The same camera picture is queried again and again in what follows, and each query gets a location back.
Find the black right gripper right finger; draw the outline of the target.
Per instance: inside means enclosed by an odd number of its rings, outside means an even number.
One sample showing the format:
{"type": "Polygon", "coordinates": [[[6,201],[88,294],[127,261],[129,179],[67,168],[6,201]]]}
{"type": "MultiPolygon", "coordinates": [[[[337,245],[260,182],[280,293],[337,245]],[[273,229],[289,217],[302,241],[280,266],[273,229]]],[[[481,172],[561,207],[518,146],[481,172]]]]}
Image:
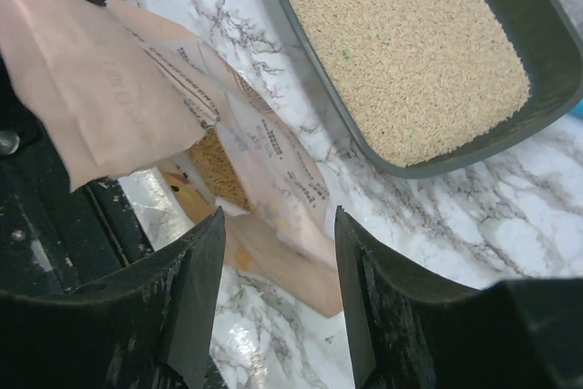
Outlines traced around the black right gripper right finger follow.
{"type": "Polygon", "coordinates": [[[582,281],[477,290],[385,246],[344,210],[334,238],[359,388],[579,388],[582,281]]]}

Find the pink cat litter bag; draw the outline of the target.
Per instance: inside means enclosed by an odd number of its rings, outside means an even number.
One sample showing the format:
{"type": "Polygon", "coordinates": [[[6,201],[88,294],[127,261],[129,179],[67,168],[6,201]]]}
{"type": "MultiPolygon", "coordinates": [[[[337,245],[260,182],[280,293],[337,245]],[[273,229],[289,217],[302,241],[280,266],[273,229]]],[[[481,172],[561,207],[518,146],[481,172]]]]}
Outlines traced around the pink cat litter bag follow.
{"type": "Polygon", "coordinates": [[[227,263],[326,317],[342,309],[329,192],[261,96],[201,38],[120,0],[1,0],[1,55],[72,189],[157,167],[192,222],[224,196],[227,263]]]}

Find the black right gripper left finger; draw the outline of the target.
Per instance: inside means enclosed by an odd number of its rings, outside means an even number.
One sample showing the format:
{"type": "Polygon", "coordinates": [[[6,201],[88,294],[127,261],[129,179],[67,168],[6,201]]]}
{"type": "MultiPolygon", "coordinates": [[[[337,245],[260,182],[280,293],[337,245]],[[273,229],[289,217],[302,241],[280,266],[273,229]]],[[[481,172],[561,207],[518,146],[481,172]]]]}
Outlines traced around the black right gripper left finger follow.
{"type": "Polygon", "coordinates": [[[225,250],[217,210],[68,294],[1,294],[4,388],[201,388],[225,250]]]}

